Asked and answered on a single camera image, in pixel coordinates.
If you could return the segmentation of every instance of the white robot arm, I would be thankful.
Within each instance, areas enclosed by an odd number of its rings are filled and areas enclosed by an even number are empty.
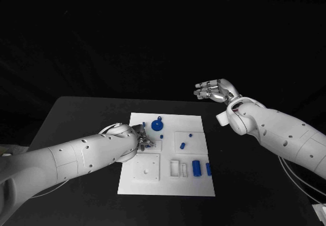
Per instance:
[[[0,225],[28,198],[50,186],[114,162],[125,162],[137,149],[152,146],[142,125],[116,123],[105,134],[72,140],[18,155],[0,157]]]
[[[252,135],[279,157],[297,163],[326,179],[326,136],[305,122],[253,99],[242,97],[232,84],[212,80],[196,84],[194,95],[227,105],[216,115],[222,126],[230,125],[239,135]]]

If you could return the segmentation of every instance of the blue object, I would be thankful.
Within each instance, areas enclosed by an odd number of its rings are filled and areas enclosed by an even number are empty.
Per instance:
[[[158,116],[157,120],[154,120],[152,123],[151,123],[151,129],[154,131],[160,131],[163,129],[163,122],[161,122],[160,116]]]
[[[184,148],[184,146],[186,146],[186,144],[184,144],[184,143],[181,143],[181,145],[180,145],[180,149],[183,149],[183,148]]]
[[[191,170],[193,170],[193,176],[200,177],[202,176],[200,162],[197,160],[191,161]]]
[[[207,175],[212,176],[209,163],[206,163],[206,169],[207,169]]]

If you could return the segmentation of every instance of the table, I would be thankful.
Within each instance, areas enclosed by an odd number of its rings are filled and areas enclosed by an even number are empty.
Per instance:
[[[128,124],[131,112],[200,115],[216,197],[118,195],[114,163],[30,199],[4,225],[320,225],[277,156],[252,136],[219,125],[214,115],[225,109],[199,101],[60,97],[28,150],[96,134],[115,122]]]

